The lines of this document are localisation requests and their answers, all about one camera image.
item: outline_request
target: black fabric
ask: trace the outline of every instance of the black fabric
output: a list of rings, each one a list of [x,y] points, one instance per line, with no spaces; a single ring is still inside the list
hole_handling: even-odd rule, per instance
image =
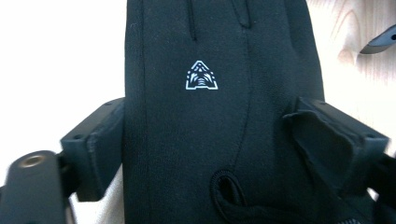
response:
[[[128,0],[125,83],[127,223],[371,222],[371,199],[332,195],[282,121],[324,98],[304,0]],[[223,170],[234,200],[213,195]]]

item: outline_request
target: wooden surface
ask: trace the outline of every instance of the wooden surface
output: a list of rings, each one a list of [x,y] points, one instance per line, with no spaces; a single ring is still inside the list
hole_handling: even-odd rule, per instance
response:
[[[396,139],[396,47],[375,55],[359,54],[371,39],[396,23],[396,1],[307,3],[327,102]],[[389,147],[389,154],[393,152],[394,147]],[[116,186],[117,192],[122,192],[121,186],[121,182]],[[121,196],[118,193],[108,200],[100,223],[123,222]]]

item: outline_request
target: printed emblem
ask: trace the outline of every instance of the printed emblem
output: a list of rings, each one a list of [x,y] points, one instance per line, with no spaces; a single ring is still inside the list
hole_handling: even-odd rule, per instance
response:
[[[218,90],[215,75],[202,61],[197,61],[187,72],[186,90]]]

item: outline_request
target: white logo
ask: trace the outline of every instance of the white logo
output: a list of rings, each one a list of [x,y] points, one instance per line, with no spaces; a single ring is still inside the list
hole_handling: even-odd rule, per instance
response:
[[[193,91],[196,89],[219,89],[215,75],[202,61],[197,61],[187,72],[186,90]]]

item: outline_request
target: white surface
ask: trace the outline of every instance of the white surface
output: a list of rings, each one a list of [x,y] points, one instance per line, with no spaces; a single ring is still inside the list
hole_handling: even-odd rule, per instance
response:
[[[122,97],[126,1],[0,0],[0,186],[20,156],[48,149]],[[99,203],[75,204],[94,223]]]

